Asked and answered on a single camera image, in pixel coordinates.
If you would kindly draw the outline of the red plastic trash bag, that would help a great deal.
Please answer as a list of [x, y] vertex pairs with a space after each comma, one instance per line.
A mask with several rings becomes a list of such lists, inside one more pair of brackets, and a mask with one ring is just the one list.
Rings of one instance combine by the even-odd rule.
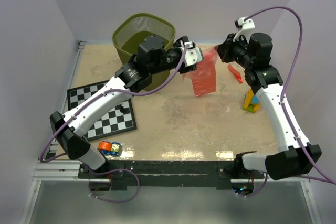
[[216, 62], [219, 55], [217, 47], [202, 50], [204, 60], [197, 65], [195, 71], [184, 73], [183, 80], [188, 78], [192, 82], [195, 97], [201, 97], [216, 91]]

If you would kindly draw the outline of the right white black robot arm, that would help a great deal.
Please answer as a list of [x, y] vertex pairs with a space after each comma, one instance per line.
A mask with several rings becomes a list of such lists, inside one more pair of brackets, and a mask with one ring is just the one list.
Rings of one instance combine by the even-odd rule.
[[222, 62], [236, 62], [243, 67], [245, 80], [265, 109], [274, 130], [276, 154], [257, 152], [239, 153], [234, 173], [246, 178], [253, 170], [267, 173], [273, 180], [309, 173], [322, 154], [318, 144], [312, 145], [296, 121], [285, 95], [279, 71], [270, 64], [272, 38], [264, 33], [253, 33], [249, 39], [229, 34], [217, 47]]

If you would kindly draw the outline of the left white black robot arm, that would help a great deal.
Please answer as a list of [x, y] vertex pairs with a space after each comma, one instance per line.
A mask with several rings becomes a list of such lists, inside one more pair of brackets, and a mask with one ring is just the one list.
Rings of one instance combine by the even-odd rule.
[[105, 177], [108, 160], [84, 138], [88, 130], [117, 105], [132, 96], [153, 94], [174, 77], [170, 75], [159, 87], [143, 92], [152, 83], [153, 75], [172, 69], [176, 73], [193, 71], [202, 60], [199, 48], [185, 36], [169, 50], [164, 49], [161, 37], [147, 36], [138, 45], [136, 54], [94, 95], [65, 114], [54, 112], [50, 116], [53, 137], [70, 160], [81, 161], [97, 178]]

